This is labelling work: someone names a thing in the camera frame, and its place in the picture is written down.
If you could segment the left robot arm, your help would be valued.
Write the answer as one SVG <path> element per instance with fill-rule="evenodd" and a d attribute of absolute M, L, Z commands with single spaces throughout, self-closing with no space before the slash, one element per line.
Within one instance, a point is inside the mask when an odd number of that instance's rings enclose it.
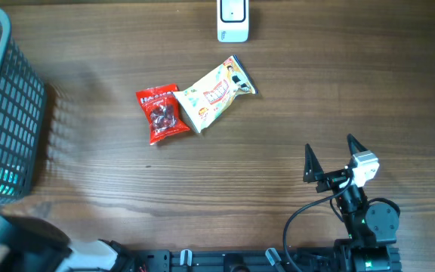
<path fill-rule="evenodd" d="M 72 241 L 39 218 L 0 214 L 0 271 L 146 271 L 115 241 Z"/>

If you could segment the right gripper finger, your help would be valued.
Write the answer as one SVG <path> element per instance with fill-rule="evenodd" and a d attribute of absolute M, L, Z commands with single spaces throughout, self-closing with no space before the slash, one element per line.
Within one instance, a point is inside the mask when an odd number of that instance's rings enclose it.
<path fill-rule="evenodd" d="M 305 145 L 305 163 L 303 180 L 306 183 L 313 183 L 322 180 L 324 172 L 313 149 L 309 144 Z"/>
<path fill-rule="evenodd" d="M 347 144 L 352 156 L 368 151 L 352 134 L 347 135 Z"/>

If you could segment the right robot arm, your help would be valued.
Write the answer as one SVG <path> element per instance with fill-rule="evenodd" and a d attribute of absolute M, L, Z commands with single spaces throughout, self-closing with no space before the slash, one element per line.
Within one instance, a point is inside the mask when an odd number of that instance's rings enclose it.
<path fill-rule="evenodd" d="M 400 272 L 394 248 L 400 208 L 385 198 L 368 199 L 363 189 L 379 169 L 378 157 L 353 135 L 347 136 L 350 161 L 341 170 L 325 173 L 310 145 L 305 146 L 304 181 L 317 183 L 319 193 L 331 191 L 349 237 L 332 247 L 298 249 L 294 260 L 305 271 Z"/>

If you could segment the red candy bag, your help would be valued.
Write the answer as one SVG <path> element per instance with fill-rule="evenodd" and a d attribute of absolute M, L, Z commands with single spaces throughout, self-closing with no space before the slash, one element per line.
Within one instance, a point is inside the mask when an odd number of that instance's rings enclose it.
<path fill-rule="evenodd" d="M 179 103 L 174 96 L 176 84 L 147 88 L 135 93 L 150 127 L 150 145 L 190 130 L 180 119 Z"/>

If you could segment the cream yellow snack bag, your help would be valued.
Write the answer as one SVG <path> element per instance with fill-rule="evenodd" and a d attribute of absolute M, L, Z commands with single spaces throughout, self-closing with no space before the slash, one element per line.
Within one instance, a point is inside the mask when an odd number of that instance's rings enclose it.
<path fill-rule="evenodd" d="M 174 96 L 197 133 L 209 127 L 242 94 L 257 94 L 251 77 L 236 55 Z"/>

